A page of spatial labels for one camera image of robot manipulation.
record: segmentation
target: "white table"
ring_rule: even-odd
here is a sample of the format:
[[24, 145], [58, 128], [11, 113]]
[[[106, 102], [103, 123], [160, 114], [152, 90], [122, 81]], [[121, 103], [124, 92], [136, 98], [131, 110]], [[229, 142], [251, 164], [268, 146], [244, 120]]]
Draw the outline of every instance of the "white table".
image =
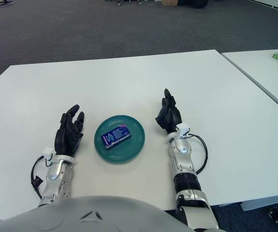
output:
[[278, 50], [229, 52], [223, 55], [278, 103]]
[[[211, 205], [278, 195], [278, 105], [215, 50], [16, 65], [0, 76], [0, 219], [38, 205], [31, 167], [54, 145], [61, 114], [74, 104], [86, 118], [71, 196], [119, 195], [175, 208], [166, 132], [154, 119], [166, 87], [208, 146], [198, 178]], [[146, 141], [134, 160], [116, 165], [97, 154], [93, 139], [103, 120], [119, 114], [136, 118]], [[199, 167], [204, 151], [191, 143]], [[37, 174], [44, 178], [44, 168]]]

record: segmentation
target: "green plate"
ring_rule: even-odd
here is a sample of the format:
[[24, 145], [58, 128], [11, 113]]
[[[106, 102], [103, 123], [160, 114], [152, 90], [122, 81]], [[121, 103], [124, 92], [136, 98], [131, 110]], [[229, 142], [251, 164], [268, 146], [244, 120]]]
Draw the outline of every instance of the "green plate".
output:
[[[105, 133], [125, 124], [131, 133], [130, 139], [127, 139], [116, 147], [107, 150], [101, 136]], [[124, 163], [133, 159], [144, 145], [144, 130], [141, 124], [133, 117], [126, 115], [117, 115], [106, 119], [96, 130], [94, 136], [94, 145], [96, 151], [107, 161], [113, 163]]]

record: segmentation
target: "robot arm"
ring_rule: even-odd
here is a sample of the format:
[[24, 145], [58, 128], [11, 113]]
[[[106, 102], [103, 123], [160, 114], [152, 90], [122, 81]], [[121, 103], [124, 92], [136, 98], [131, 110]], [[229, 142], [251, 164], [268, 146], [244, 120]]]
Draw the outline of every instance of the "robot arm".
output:
[[[193, 230], [218, 229], [217, 220], [211, 210], [207, 197], [197, 179], [208, 159], [208, 150], [204, 141], [197, 135], [189, 134], [190, 128], [182, 123], [181, 115], [175, 107], [176, 102], [170, 92], [165, 89], [165, 98], [162, 100], [162, 109], [156, 118], [157, 123], [169, 135], [169, 155], [172, 178], [176, 190], [176, 217]], [[196, 172], [191, 159], [192, 147], [187, 138], [197, 137], [204, 145], [206, 160]]]
[[62, 115], [60, 129], [56, 132], [55, 150], [46, 147], [42, 152], [42, 159], [45, 158], [46, 166], [49, 167], [46, 176], [46, 187], [42, 196], [38, 191], [38, 186], [42, 180], [38, 176], [34, 179], [34, 167], [32, 169], [32, 186], [41, 199], [39, 206], [70, 197], [72, 164], [75, 162], [74, 152], [83, 137], [81, 131], [84, 113], [81, 112], [77, 120], [74, 123], [72, 122], [72, 118], [78, 110], [79, 105], [75, 105]]

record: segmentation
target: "cardboard box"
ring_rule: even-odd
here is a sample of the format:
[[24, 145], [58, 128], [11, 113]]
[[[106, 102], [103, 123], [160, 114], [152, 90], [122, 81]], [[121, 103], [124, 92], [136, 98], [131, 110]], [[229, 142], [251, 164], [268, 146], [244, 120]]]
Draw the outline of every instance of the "cardboard box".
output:
[[162, 0], [163, 6], [177, 6], [178, 0]]

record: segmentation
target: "black cable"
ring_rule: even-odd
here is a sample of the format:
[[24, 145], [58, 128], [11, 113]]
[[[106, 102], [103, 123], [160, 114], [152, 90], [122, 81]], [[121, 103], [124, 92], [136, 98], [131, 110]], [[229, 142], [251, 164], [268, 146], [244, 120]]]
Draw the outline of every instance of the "black cable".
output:
[[45, 163], [46, 163], [46, 167], [47, 167], [47, 168], [50, 167], [50, 166], [52, 165], [52, 162], [51, 162], [49, 165], [47, 164], [47, 161], [52, 160], [52, 156], [53, 156], [53, 154], [51, 154], [51, 158], [50, 158], [50, 159], [48, 159], [48, 160], [46, 159], [46, 162], [45, 162]]
[[205, 149], [205, 152], [206, 152], [205, 161], [203, 162], [202, 166], [196, 171], [196, 174], [199, 174], [199, 173], [202, 172], [202, 170], [204, 170], [204, 168], [205, 168], [205, 166], [207, 164], [207, 161], [208, 161], [208, 148], [207, 148], [207, 145], [206, 145], [205, 141], [203, 141], [203, 139], [199, 135], [196, 135], [196, 134], [188, 134], [188, 135], [190, 135], [190, 136], [186, 137], [186, 139], [192, 138], [192, 137], [196, 137], [197, 139], [199, 139], [200, 142], [203, 145], [203, 148]]
[[33, 186], [35, 192], [37, 193], [37, 195], [39, 196], [40, 199], [42, 198], [42, 196], [41, 196], [41, 194], [39, 193], [38, 186], [42, 183], [42, 180], [41, 180], [38, 176], [36, 176], [36, 178], [34, 179], [34, 168], [35, 168], [36, 164], [37, 164], [39, 161], [41, 161], [42, 159], [43, 159], [43, 156], [40, 156], [40, 157], [36, 160], [36, 162], [34, 163], [34, 165], [33, 165], [33, 167], [32, 167], [32, 170], [31, 170], [31, 184], [32, 184], [32, 186]]

